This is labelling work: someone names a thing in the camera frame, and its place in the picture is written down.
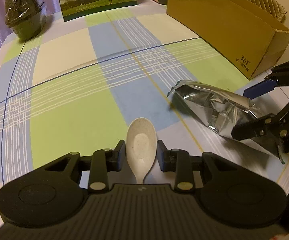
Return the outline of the silver foil pouch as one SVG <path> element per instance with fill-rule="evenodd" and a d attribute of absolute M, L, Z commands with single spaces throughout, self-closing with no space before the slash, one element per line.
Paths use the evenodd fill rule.
<path fill-rule="evenodd" d="M 273 139 L 265 135 L 242 140 L 232 137 L 234 126 L 264 116 L 249 98 L 193 80 L 179 80 L 168 92 L 170 94 L 180 99 L 195 119 L 222 137 L 227 148 L 263 153 L 284 163 L 282 152 Z"/>

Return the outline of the white speckled spoon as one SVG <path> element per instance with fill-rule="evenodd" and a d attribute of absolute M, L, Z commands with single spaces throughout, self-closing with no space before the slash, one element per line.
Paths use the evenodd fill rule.
<path fill-rule="evenodd" d="M 137 118 L 128 127 L 126 157 L 136 183 L 143 184 L 151 170 L 157 148 L 156 130 L 150 120 Z"/>

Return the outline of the open cardboard box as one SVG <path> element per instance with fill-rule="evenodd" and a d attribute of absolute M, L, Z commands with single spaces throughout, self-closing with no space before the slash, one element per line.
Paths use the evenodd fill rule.
<path fill-rule="evenodd" d="M 167 14 L 249 80 L 273 67 L 289 44 L 289 28 L 247 0 L 168 0 Z"/>

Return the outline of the left black wrapped bowl stack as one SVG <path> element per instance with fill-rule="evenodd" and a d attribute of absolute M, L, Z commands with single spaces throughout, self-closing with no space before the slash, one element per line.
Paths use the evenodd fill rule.
<path fill-rule="evenodd" d="M 37 36 L 44 28 L 44 0 L 5 0 L 5 24 L 21 42 Z"/>

